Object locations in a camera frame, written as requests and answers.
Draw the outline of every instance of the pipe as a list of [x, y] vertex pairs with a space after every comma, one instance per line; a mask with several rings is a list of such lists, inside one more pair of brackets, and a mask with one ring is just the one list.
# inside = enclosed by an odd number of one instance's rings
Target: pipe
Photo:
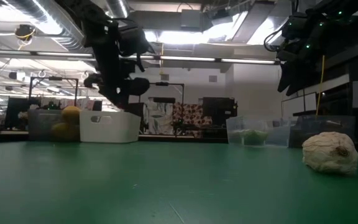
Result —
[[[0, 36], [10, 36], [15, 35], [14, 32], [8, 31], [8, 30], [0, 30]], [[42, 38], [71, 38], [69, 36], [65, 37], [63, 34], [34, 34], [35, 37], [42, 37]]]
[[[28, 50], [0, 50], [0, 58], [26, 58], [41, 60], [74, 60], [94, 62], [96, 59], [92, 54], [78, 54], [66, 52], [37, 52]], [[136, 55], [125, 57], [126, 59], [136, 60]], [[173, 60], [187, 62], [215, 62], [215, 63], [244, 63], [244, 64], [261, 64], [261, 65], [278, 65], [277, 60], [260, 60], [252, 58], [211, 58], [211, 57], [183, 57], [168, 55], [141, 55], [142, 60]]]
[[72, 52], [91, 52], [81, 43], [84, 35], [71, 20], [71, 17], [53, 0], [2, 0], [11, 8], [20, 11], [30, 18], [31, 23], [53, 40]]
[[[30, 87], [30, 84], [6, 84], [6, 83], [0, 83], [0, 86], [11, 86], [11, 87]], [[72, 87], [70, 85], [49, 85], [49, 86], [43, 86], [43, 85], [37, 85], [37, 88], [48, 88], [48, 87], [59, 87], [59, 88], [65, 88], [65, 89], [73, 89], [75, 87]], [[89, 88], [79, 86], [79, 89], [87, 90]]]
[[130, 13], [126, 0], [107, 0], [107, 5], [113, 18], [126, 18]]

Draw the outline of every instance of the cable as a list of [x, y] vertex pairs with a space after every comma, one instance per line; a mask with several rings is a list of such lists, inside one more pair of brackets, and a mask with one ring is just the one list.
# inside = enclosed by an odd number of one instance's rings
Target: cable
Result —
[[177, 12], [179, 12], [179, 8], [180, 8], [180, 6], [181, 6], [183, 3], [186, 4], [186, 5], [188, 5], [191, 10], [194, 10], [193, 7], [192, 7], [190, 4], [188, 4], [187, 2], [181, 2], [181, 3], [179, 4], [178, 8], [177, 8]]
[[[27, 46], [27, 45], [20, 45], [19, 48], [17, 50], [21, 50], [23, 47]], [[6, 66], [9, 64], [9, 62], [11, 62], [12, 58], [10, 58], [7, 62], [5, 62], [5, 64], [0, 68], [0, 71], [1, 70], [4, 70], [6, 68]]]
[[268, 36], [265, 38], [265, 40], [264, 40], [264, 47], [265, 47], [266, 50], [268, 50], [268, 51], [270, 51], [270, 52], [276, 52], [275, 50], [269, 49], [269, 48], [267, 47], [267, 42], [268, 42], [271, 38], [273, 38], [276, 34], [278, 34], [281, 30], [282, 30], [282, 29], [276, 30], [275, 32], [272, 32], [270, 35], [268, 35]]
[[21, 46], [21, 47], [28, 46], [28, 45], [30, 45], [31, 43], [32, 43], [32, 39], [29, 40], [27, 43], [24, 42], [23, 40], [20, 40], [20, 39], [17, 40], [17, 44], [18, 44], [19, 46]]
[[296, 0], [295, 12], [298, 12], [298, 8], [299, 8], [299, 0]]
[[316, 116], [318, 116], [318, 110], [320, 108], [320, 99], [321, 99], [321, 92], [322, 92], [322, 89], [323, 89], [323, 78], [324, 78], [324, 68], [325, 68], [325, 66], [326, 66], [326, 56], [323, 55], [323, 66], [321, 68], [320, 91], [318, 93]]
[[27, 35], [24, 35], [24, 36], [19, 36], [19, 35], [15, 35], [17, 38], [19, 38], [19, 39], [23, 39], [23, 38], [29, 38], [30, 36], [32, 36], [34, 33], [35, 33], [35, 31], [36, 31], [37, 29], [36, 28], [34, 28], [34, 30], [30, 33], [30, 34], [27, 34]]

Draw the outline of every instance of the ceiling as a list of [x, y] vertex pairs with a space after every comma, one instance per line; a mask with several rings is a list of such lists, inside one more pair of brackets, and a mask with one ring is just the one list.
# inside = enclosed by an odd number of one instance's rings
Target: ceiling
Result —
[[[52, 2], [52, 0], [28, 0], [40, 2]], [[92, 0], [99, 7], [106, 12], [111, 7], [108, 5], [110, 0]], [[40, 26], [38, 22], [34, 22], [31, 18], [11, 7], [5, 5], [6, 0], [0, 0], [0, 49], [1, 50], [33, 50], [33, 51], [48, 51], [48, 52], [67, 52], [60, 40], [45, 32], [43, 29], [37, 29], [35, 37], [28, 45], [23, 45], [22, 42], [13, 35], [13, 32], [20, 24], [29, 24]], [[289, 0], [271, 0], [271, 1], [255, 1], [255, 0], [238, 0], [238, 1], [213, 1], [213, 0], [187, 0], [186, 3], [181, 3], [179, 0], [128, 0], [129, 17], [143, 26], [146, 34], [153, 34], [162, 37], [165, 28], [169, 28], [175, 32], [182, 31], [180, 27], [173, 27], [174, 24], [180, 24], [182, 9], [191, 9], [200, 11], [203, 18], [208, 19], [202, 22], [204, 27], [200, 27], [200, 35], [212, 31], [212, 23], [210, 18], [214, 16], [218, 9], [229, 7], [230, 15], [233, 16], [231, 26], [223, 29], [220, 26], [214, 30], [213, 38], [209, 37], [208, 42], [201, 42], [198, 44], [159, 44], [152, 43], [156, 52], [161, 52], [163, 48], [164, 55], [173, 56], [193, 56], [193, 57], [221, 57], [221, 58], [254, 58], [254, 59], [274, 59], [275, 54], [268, 52], [261, 45], [266, 35], [278, 29], [283, 24], [285, 19], [290, 14]], [[70, 17], [66, 12], [59, 14], [52, 13], [56, 18], [63, 18], [64, 27], [73, 25]], [[228, 38], [228, 33], [231, 33], [232, 38]], [[145, 67], [159, 67], [159, 63], [153, 61], [145, 61]], [[0, 93], [12, 93], [6, 90], [6, 85], [12, 85], [14, 93], [27, 94], [29, 89], [24, 85], [28, 85], [28, 78], [26, 80], [12, 80], [8, 75], [10, 72], [24, 72], [27, 77], [38, 76], [38, 73], [44, 71], [47, 76], [59, 76], [69, 78], [83, 79], [85, 72], [94, 72], [95, 69], [92, 64], [81, 61], [59, 61], [59, 60], [32, 60], [32, 59], [16, 59], [16, 58], [1, 58], [0, 57]], [[179, 62], [179, 61], [165, 61], [164, 67], [179, 67], [179, 68], [216, 68], [221, 72], [226, 72], [230, 64], [223, 63], [198, 63], [198, 62]], [[71, 87], [72, 83], [52, 82], [44, 80], [50, 86], [58, 85], [62, 87], [63, 95], [71, 96], [74, 93]], [[34, 94], [45, 94], [46, 87], [39, 86], [34, 88]], [[87, 90], [82, 88], [79, 95], [85, 96], [99, 96], [96, 90]]]

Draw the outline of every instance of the yellow fruit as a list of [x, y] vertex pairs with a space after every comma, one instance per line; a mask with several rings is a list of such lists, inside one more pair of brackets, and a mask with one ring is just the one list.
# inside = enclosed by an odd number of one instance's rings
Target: yellow fruit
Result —
[[75, 106], [67, 106], [62, 111], [62, 118], [66, 123], [77, 125], [80, 124], [80, 112], [81, 110]]
[[80, 127], [68, 123], [58, 123], [52, 126], [54, 141], [79, 141]]

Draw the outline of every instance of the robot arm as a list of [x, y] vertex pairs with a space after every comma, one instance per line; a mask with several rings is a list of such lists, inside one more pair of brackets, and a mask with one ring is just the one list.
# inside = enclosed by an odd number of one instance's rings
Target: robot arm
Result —
[[[84, 81], [86, 87], [92, 88], [94, 83], [97, 84], [99, 93], [120, 108], [126, 107], [129, 95], [139, 96], [149, 89], [147, 79], [131, 80], [129, 77], [131, 72], [135, 72], [136, 65], [144, 71], [141, 54], [154, 53], [143, 30], [134, 21], [112, 19], [90, 0], [55, 1], [82, 28], [85, 47], [93, 49], [100, 73], [90, 75]], [[124, 21], [127, 26], [119, 27], [118, 21]], [[122, 58], [133, 54], [137, 55], [136, 61]]]
[[288, 88], [290, 96], [312, 82], [319, 74], [317, 62], [326, 54], [329, 43], [343, 33], [351, 16], [358, 11], [358, 0], [324, 0], [305, 13], [296, 12], [282, 27], [285, 41], [276, 51], [281, 63], [282, 78], [278, 91]]

